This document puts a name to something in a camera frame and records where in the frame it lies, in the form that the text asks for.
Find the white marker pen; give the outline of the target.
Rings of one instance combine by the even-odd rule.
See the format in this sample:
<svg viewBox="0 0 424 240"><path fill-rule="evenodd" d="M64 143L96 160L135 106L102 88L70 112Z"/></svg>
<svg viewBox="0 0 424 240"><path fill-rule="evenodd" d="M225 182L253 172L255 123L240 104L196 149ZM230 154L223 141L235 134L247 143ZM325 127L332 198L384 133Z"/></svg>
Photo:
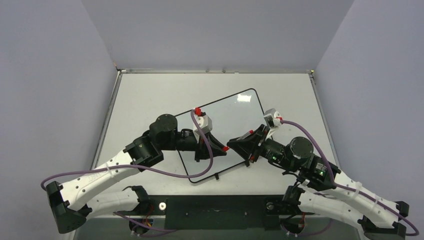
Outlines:
<svg viewBox="0 0 424 240"><path fill-rule="evenodd" d="M242 136L238 137L236 140L243 140L246 139L247 137L251 136L254 133L253 130L249 130L247 133L243 134Z"/></svg>

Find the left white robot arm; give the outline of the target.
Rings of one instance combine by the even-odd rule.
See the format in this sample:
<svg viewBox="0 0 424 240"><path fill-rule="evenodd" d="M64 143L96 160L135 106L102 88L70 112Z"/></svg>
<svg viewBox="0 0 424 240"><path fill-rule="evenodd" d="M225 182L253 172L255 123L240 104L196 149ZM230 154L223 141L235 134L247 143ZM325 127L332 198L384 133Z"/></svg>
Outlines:
<svg viewBox="0 0 424 240"><path fill-rule="evenodd" d="M47 194L58 232L72 232L103 214L145 214L149 197L142 186L115 193L106 190L143 171L154 171L154 165L164 159L164 151L193 152L196 161L209 160L207 168L211 169L214 159L225 156L228 147L212 135L212 120L205 112L194 109L190 116L193 129L178 130L177 118L162 114L142 136L95 169L75 171L75 179L63 183L57 181L57 175L44 179L40 186Z"/></svg>

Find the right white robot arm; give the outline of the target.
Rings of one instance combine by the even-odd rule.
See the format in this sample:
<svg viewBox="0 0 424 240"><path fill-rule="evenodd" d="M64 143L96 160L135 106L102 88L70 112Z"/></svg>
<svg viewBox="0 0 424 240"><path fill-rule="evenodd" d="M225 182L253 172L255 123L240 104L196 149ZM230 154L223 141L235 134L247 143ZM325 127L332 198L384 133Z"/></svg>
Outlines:
<svg viewBox="0 0 424 240"><path fill-rule="evenodd" d="M340 168L315 154L316 143L309 134L281 144L267 137L270 129L261 125L247 134L230 139L228 147L244 160L259 158L294 175L296 184L287 188L282 207L289 213L312 213L356 228L369 240L404 240L409 205L389 201L367 190Z"/></svg>

